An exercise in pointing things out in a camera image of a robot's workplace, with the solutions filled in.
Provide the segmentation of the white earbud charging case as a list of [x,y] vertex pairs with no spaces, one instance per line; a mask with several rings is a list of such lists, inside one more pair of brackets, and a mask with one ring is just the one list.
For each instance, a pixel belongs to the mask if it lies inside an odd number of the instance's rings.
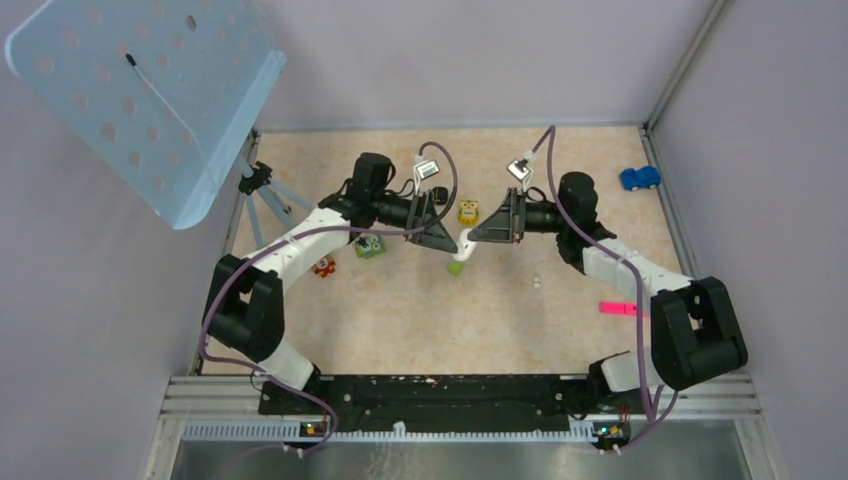
[[472,231],[472,228],[465,228],[460,232],[456,242],[458,251],[452,255],[454,262],[466,263],[473,255],[478,242],[470,238]]

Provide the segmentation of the red owl block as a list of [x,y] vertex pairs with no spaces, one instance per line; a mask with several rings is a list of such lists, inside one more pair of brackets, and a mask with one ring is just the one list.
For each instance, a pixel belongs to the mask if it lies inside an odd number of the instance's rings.
[[313,273],[321,278],[326,278],[336,272],[336,262],[331,255],[322,256],[314,265]]

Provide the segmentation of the light blue tripod stand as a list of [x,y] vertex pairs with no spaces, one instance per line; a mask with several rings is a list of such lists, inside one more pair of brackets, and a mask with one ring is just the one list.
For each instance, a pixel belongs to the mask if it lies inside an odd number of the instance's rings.
[[247,134],[243,147],[234,162],[234,167],[240,174],[238,191],[247,209],[248,220],[253,240],[258,249],[264,248],[261,223],[257,209],[257,201],[263,202],[286,228],[292,229],[297,225],[293,215],[290,200],[307,212],[311,212],[316,204],[295,193],[291,188],[273,177],[274,169],[258,160],[262,134],[252,128]]

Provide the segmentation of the pink plastic clip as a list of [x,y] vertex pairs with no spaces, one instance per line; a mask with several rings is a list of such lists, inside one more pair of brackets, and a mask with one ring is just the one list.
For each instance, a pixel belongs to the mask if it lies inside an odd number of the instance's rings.
[[603,301],[599,303],[599,312],[607,315],[635,317],[638,315],[640,310],[638,309],[638,305],[635,303]]

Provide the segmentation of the aluminium frame rail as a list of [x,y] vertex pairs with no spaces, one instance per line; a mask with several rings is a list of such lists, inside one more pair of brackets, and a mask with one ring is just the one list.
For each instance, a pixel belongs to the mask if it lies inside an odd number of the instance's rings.
[[635,392],[593,398],[582,375],[336,375],[311,399],[256,377],[172,379],[160,419],[187,440],[587,442],[646,425]]

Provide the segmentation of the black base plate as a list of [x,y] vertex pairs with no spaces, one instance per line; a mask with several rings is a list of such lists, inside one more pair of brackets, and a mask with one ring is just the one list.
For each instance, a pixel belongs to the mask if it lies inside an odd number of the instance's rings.
[[637,391],[612,393],[584,375],[334,375],[310,382],[303,395],[265,382],[264,416],[315,416],[340,433],[563,432],[595,414],[618,419],[643,411]]

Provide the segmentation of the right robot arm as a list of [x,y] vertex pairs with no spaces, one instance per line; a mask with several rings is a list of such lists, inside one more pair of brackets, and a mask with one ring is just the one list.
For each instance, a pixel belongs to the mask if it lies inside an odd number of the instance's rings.
[[533,201],[509,189],[497,211],[465,236],[467,244],[518,243],[527,233],[550,233],[566,264],[643,307],[649,345],[594,362],[586,385],[589,404],[612,412],[627,391],[659,385],[685,390],[744,367],[748,350],[726,285],[646,259],[603,226],[597,203],[593,179],[569,172],[552,200]]

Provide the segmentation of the yellow owl block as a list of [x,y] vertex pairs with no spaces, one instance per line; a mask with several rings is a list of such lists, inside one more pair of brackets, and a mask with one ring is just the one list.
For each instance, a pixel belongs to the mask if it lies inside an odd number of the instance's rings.
[[476,225],[480,218],[479,202],[473,199],[461,199],[458,204],[457,218],[462,225]]

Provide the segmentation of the green owl block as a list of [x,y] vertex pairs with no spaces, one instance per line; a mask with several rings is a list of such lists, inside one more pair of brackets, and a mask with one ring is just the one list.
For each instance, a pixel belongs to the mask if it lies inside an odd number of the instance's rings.
[[356,256],[360,259],[370,259],[386,252],[386,247],[380,235],[362,234],[353,243]]

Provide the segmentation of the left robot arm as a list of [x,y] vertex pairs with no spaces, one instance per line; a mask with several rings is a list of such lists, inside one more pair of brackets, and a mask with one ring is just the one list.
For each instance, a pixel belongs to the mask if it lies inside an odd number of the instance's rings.
[[403,198],[388,190],[395,168],[378,153],[361,154],[340,191],[325,197],[300,224],[266,248],[216,264],[202,320],[213,338],[243,355],[252,368],[284,385],[283,401],[297,413],[319,404],[319,370],[284,337],[284,296],[302,275],[334,251],[369,234],[383,234],[450,254],[459,248],[442,224],[431,194]]

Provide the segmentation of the black earbud charging case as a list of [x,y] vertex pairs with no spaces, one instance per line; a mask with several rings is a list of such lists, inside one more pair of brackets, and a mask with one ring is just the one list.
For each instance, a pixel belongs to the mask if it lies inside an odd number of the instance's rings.
[[432,191],[433,201],[436,206],[444,206],[450,198],[450,191],[446,187],[435,187]]

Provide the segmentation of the green wooden cube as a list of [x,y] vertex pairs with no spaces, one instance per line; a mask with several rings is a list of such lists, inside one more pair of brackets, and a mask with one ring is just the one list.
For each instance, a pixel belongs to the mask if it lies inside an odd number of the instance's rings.
[[448,263],[447,271],[450,275],[458,277],[464,269],[464,263],[458,260],[451,260]]

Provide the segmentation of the blue toy car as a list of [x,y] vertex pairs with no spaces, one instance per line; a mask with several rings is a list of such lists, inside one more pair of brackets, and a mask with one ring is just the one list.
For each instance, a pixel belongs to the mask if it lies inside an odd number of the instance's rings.
[[656,189],[662,182],[659,171],[650,165],[638,169],[627,168],[620,172],[619,180],[623,189],[627,191]]

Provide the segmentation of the light blue perforated tray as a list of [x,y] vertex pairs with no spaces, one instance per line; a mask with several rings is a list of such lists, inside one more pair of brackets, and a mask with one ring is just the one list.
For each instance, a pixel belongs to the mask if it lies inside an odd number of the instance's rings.
[[4,53],[175,230],[208,214],[286,62],[256,1],[49,1]]

